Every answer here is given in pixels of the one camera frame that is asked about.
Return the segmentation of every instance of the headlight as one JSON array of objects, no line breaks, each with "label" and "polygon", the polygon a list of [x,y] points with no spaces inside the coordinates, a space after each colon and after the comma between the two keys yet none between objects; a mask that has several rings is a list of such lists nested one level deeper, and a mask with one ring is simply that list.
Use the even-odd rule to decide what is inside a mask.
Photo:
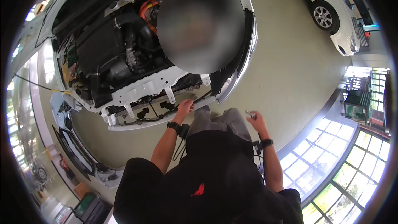
[{"label": "headlight", "polygon": [[356,53],[357,50],[355,49],[355,39],[354,39],[354,34],[351,35],[351,40],[349,42],[349,47],[351,49],[351,52]]}]

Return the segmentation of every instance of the hand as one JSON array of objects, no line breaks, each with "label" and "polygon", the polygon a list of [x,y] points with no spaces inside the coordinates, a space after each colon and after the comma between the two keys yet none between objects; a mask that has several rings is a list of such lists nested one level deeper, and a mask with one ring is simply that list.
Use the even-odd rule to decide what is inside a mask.
[{"label": "hand", "polygon": [[191,99],[183,100],[178,106],[177,114],[174,117],[173,121],[181,125],[187,114],[192,112],[194,108],[195,104],[193,103],[193,100]]},{"label": "hand", "polygon": [[255,113],[257,115],[257,119],[252,119],[251,117],[246,117],[246,120],[251,123],[254,129],[260,134],[262,140],[271,138],[266,125],[266,120],[264,117],[257,111],[252,111],[251,113]]}]

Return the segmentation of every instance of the white car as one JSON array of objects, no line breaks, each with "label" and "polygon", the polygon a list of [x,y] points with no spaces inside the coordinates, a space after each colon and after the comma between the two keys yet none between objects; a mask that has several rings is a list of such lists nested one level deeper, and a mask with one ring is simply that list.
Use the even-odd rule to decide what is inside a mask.
[{"label": "white car", "polygon": [[349,0],[311,0],[311,16],[316,25],[327,32],[343,56],[359,51],[361,40],[357,18]]},{"label": "white car", "polygon": [[[170,121],[176,95],[211,86],[196,108],[221,103],[243,77],[256,47],[257,24],[251,0],[240,1],[245,33],[238,54],[221,70],[196,75],[174,66],[152,33],[162,0],[37,0],[16,39],[8,80],[35,52],[52,50],[58,89],[67,92],[63,98],[74,109],[99,113],[109,130]],[[151,111],[146,106],[159,101],[164,112],[145,117]],[[121,116],[134,121],[120,121]]]}]

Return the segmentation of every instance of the black t-shirt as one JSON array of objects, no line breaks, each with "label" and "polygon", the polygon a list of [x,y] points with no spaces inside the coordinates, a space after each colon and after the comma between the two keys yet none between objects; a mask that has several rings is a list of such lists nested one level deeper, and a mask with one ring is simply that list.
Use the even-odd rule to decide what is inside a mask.
[{"label": "black t-shirt", "polygon": [[163,175],[152,162],[130,159],[116,193],[124,223],[303,223],[295,189],[262,184],[252,142],[206,130],[187,138],[187,155]]}]

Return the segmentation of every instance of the gray pants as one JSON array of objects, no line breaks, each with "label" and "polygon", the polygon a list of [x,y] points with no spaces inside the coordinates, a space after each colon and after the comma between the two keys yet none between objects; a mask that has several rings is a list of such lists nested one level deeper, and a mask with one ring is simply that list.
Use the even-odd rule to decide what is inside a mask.
[{"label": "gray pants", "polygon": [[204,130],[232,131],[244,140],[252,142],[246,124],[236,108],[225,110],[223,115],[213,119],[207,105],[195,110],[195,119],[189,127],[187,137]]}]

